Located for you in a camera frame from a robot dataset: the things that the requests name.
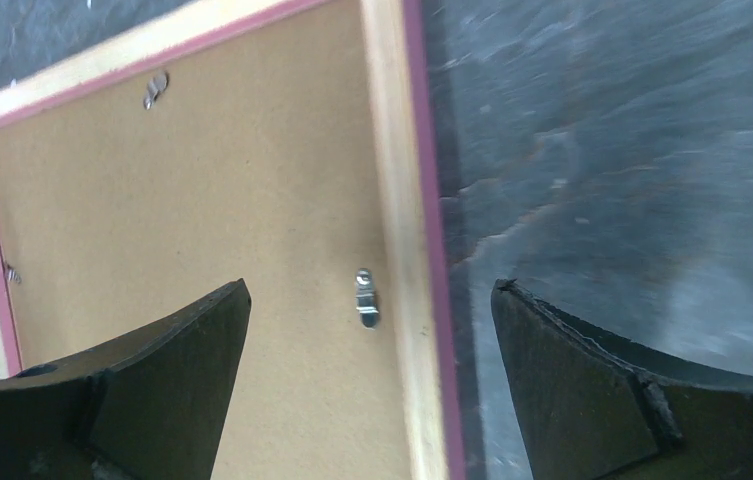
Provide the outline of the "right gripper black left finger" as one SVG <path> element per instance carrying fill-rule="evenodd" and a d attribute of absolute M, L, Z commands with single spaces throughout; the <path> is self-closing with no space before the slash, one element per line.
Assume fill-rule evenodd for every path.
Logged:
<path fill-rule="evenodd" d="M 208 479 L 243 352 L 243 280 L 0 379 L 0 479 Z"/>

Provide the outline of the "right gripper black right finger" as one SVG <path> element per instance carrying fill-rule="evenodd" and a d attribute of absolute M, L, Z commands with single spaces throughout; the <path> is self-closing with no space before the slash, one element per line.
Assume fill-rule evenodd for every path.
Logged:
<path fill-rule="evenodd" d="M 491 294 L 537 479 L 753 479 L 753 376 L 597 327 L 513 280 Z"/>

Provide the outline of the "pink wooden picture frame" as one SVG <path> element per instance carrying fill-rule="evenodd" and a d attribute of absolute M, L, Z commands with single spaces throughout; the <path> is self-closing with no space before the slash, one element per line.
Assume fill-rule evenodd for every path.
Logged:
<path fill-rule="evenodd" d="M 310 8 L 307 1 L 194 1 L 0 90 L 0 126 Z M 397 353 L 416 479 L 461 479 L 449 288 L 421 5 L 360 5 Z M 0 259 L 0 376 L 21 368 Z"/>

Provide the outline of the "brown cardboard backing board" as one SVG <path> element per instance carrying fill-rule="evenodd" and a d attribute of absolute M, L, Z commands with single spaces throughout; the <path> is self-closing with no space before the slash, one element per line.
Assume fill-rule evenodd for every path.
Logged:
<path fill-rule="evenodd" d="M 243 280 L 217 479 L 407 479 L 360 7 L 329 1 L 0 128 L 0 238 L 24 366 Z"/>

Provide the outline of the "silver metal frame clip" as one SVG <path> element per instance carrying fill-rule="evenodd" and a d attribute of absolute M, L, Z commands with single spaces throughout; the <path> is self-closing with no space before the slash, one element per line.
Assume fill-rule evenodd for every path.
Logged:
<path fill-rule="evenodd" d="M 380 320 L 380 312 L 372 273 L 365 268 L 359 269 L 356 273 L 355 282 L 356 310 L 361 323 L 366 328 L 375 328 Z"/>

